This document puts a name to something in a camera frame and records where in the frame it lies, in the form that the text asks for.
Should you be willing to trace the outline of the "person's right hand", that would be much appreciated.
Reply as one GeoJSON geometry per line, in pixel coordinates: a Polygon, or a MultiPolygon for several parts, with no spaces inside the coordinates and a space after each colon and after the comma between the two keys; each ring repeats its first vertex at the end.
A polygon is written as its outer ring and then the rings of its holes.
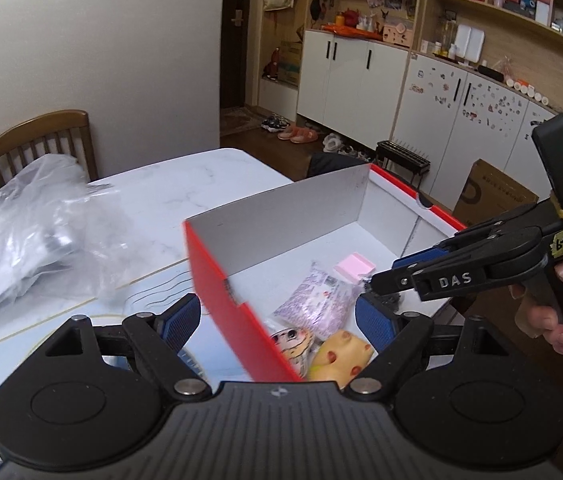
{"type": "MultiPolygon", "coordinates": [[[[563,263],[557,264],[555,271],[563,281],[563,263]]],[[[519,330],[531,338],[542,336],[557,353],[563,355],[563,323],[558,321],[556,310],[539,304],[521,284],[510,285],[509,292],[513,299],[521,300],[515,315],[519,330]]]]}

